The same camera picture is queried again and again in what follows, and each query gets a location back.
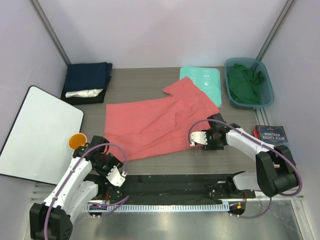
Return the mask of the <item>pink t shirt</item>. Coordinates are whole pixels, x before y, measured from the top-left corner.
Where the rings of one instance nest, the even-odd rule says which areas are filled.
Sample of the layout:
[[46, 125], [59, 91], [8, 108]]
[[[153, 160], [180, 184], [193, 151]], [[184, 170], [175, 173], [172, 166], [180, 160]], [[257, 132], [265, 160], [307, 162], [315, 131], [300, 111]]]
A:
[[162, 90], [164, 98], [106, 105], [104, 136], [123, 148], [129, 161], [190, 149], [188, 131], [209, 128], [219, 108], [190, 78]]

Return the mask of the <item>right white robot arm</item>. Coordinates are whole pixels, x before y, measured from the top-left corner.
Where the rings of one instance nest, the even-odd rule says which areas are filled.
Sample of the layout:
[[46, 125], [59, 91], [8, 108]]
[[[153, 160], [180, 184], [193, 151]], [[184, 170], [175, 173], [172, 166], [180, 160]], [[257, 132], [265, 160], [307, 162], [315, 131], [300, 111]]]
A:
[[222, 150], [233, 147], [255, 163], [255, 171], [242, 171], [232, 176], [226, 184], [226, 193], [233, 198], [244, 190], [260, 191], [267, 197], [282, 195], [292, 197], [302, 191], [303, 181], [290, 149], [285, 145], [265, 143], [244, 131], [239, 125], [226, 123], [221, 114], [207, 118], [204, 150]]

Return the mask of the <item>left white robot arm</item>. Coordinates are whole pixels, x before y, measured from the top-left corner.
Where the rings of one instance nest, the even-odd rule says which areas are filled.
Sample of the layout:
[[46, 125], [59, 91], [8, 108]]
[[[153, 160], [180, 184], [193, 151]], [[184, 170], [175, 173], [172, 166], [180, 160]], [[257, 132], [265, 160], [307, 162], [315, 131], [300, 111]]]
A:
[[121, 187], [128, 174], [128, 163], [121, 162], [109, 147], [123, 149], [102, 136], [78, 146], [67, 171], [42, 203], [29, 211], [30, 237], [33, 240], [68, 240], [75, 220], [93, 198], [100, 200], [109, 182]]

